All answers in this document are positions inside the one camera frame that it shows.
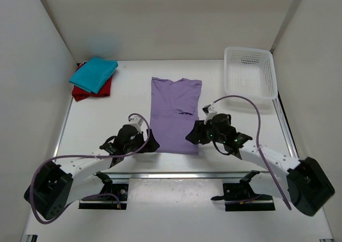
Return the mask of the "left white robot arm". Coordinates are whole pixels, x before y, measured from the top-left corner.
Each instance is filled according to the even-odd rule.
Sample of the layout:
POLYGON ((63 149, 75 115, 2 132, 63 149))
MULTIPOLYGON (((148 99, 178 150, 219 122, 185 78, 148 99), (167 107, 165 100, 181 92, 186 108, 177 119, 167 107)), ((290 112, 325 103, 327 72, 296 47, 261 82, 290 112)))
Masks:
POLYGON ((109 137, 99 148, 105 156, 71 157, 64 163, 49 161, 35 175, 24 199, 47 222, 55 220, 71 203, 87 197, 113 197, 112 180, 105 170, 119 164, 126 155, 155 152, 160 147, 151 129, 147 138, 131 124, 109 137))

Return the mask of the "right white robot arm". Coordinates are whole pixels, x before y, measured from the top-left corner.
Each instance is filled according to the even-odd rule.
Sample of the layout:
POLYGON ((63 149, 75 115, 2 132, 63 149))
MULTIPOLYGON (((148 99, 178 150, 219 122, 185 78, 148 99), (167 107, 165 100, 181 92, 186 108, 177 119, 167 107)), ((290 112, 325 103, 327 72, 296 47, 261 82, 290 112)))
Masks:
POLYGON ((304 160, 285 157, 257 144, 249 135, 237 132, 229 114, 216 114, 210 120, 196 121, 186 140, 192 144, 223 145, 223 155, 251 162, 266 172, 251 170, 238 183, 224 189, 227 204, 245 204, 266 196, 285 198, 298 211, 313 216, 335 194, 335 189, 319 163, 310 157, 304 160))

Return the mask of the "teal t-shirt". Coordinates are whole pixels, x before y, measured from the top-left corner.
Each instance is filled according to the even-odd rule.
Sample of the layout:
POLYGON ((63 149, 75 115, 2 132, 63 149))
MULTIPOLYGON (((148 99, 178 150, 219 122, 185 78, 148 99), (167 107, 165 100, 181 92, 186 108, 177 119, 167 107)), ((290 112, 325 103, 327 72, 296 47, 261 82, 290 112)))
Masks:
POLYGON ((117 67, 117 61, 93 57, 79 67, 70 78, 69 83, 86 92, 99 93, 117 67))

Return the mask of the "lavender t-shirt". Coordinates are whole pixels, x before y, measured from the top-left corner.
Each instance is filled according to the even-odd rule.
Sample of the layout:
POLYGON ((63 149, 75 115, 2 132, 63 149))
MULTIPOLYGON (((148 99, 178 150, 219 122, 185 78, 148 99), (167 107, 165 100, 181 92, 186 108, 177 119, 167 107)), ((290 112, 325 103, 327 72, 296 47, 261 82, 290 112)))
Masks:
POLYGON ((151 79, 150 128, 159 143, 160 153, 197 155, 198 145, 185 137, 198 117, 202 81, 151 79))

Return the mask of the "red t-shirt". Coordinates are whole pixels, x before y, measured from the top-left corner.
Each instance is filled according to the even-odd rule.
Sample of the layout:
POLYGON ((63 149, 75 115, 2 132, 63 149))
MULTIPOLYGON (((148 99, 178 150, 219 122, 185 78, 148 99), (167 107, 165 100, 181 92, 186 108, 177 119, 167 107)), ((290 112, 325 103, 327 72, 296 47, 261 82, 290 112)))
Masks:
POLYGON ((88 97, 108 97, 117 61, 97 57, 81 64, 69 80, 74 88, 72 96, 78 102, 88 97))

